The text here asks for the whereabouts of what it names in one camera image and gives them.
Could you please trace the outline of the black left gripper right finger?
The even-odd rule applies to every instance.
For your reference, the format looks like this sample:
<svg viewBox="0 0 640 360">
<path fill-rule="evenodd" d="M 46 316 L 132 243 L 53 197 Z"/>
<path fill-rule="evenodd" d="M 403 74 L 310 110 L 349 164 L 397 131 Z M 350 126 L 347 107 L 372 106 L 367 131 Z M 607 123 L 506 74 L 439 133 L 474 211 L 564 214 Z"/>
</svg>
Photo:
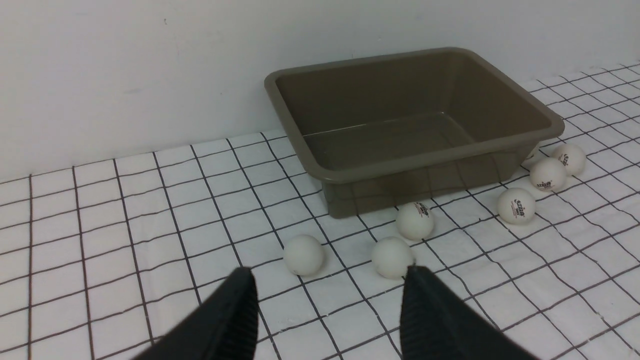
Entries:
<svg viewBox="0 0 640 360">
<path fill-rule="evenodd" d="M 424 266 L 407 267 L 400 313 L 404 360 L 535 360 Z"/>
</svg>

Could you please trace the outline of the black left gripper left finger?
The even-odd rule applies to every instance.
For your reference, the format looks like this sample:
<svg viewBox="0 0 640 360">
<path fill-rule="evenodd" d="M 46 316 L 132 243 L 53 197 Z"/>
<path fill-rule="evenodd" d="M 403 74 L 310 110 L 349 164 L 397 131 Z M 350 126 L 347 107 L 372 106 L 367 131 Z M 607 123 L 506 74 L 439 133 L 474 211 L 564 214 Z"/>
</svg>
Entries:
<svg viewBox="0 0 640 360">
<path fill-rule="evenodd" d="M 253 360 L 259 301 L 250 268 L 234 269 L 189 316 L 137 360 Z"/>
</svg>

